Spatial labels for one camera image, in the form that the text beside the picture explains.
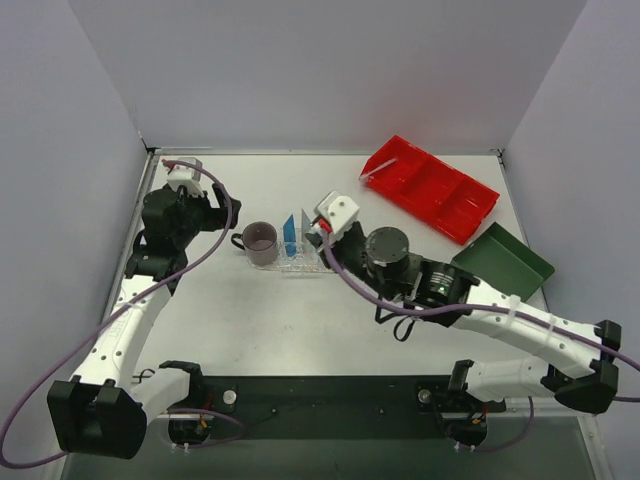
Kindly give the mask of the purple cup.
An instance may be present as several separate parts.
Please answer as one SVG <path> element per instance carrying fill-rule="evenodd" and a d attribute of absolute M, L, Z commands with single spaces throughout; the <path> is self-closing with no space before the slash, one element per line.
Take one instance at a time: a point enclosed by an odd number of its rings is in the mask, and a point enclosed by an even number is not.
<path fill-rule="evenodd" d="M 270 265 L 277 260 L 277 241 L 276 229 L 264 221 L 250 223 L 241 233 L 231 236 L 231 243 L 243 250 L 248 260 L 259 267 Z"/>

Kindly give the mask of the white orange-capped toothpaste tube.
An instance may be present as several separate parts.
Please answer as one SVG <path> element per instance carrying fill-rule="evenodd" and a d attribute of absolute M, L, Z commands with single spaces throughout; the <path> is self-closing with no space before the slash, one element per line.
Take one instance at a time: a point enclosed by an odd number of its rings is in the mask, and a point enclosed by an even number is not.
<path fill-rule="evenodd" d="M 311 232 L 311 226 L 311 218 L 302 209 L 300 215 L 300 242 L 305 254 L 311 254 L 314 251 L 314 245 L 307 238 L 307 235 Z"/>

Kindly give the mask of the blue toothpaste tube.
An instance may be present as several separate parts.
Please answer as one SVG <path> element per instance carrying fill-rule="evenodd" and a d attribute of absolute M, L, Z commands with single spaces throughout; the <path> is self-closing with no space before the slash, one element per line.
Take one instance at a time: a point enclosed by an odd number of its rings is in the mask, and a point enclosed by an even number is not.
<path fill-rule="evenodd" d="M 293 215 L 290 215 L 283 224 L 283 245 L 286 256 L 294 258 L 297 254 L 297 238 Z"/>

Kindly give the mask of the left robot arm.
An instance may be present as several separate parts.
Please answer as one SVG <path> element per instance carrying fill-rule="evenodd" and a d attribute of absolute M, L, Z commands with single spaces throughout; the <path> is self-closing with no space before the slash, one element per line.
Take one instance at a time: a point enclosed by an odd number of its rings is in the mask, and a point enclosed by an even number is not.
<path fill-rule="evenodd" d="M 148 193 L 127 260 L 114 320 L 93 335 L 93 346 L 70 380 L 53 382 L 47 404 L 60 448 L 66 453 L 131 459 L 148 425 L 171 407 L 208 406 L 199 364 L 165 361 L 148 380 L 133 384 L 134 369 L 161 311 L 172 299 L 186 249 L 201 232 L 228 233 L 238 222 L 239 200 L 213 193 L 192 194 L 168 185 Z"/>

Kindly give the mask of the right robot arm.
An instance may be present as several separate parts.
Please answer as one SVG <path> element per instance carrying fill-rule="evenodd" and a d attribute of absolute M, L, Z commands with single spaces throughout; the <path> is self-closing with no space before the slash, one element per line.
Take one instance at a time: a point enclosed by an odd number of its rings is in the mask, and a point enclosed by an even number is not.
<path fill-rule="evenodd" d="M 365 235 L 354 223 L 339 240 L 324 228 L 307 238 L 327 267 L 376 306 L 377 322 L 401 317 L 434 323 L 485 335 L 526 354 L 489 363 L 459 360 L 450 390 L 479 402 L 553 398 L 594 415 L 615 400 L 618 324 L 580 323 L 539 310 L 469 272 L 411 253 L 406 235 L 395 228 Z"/>

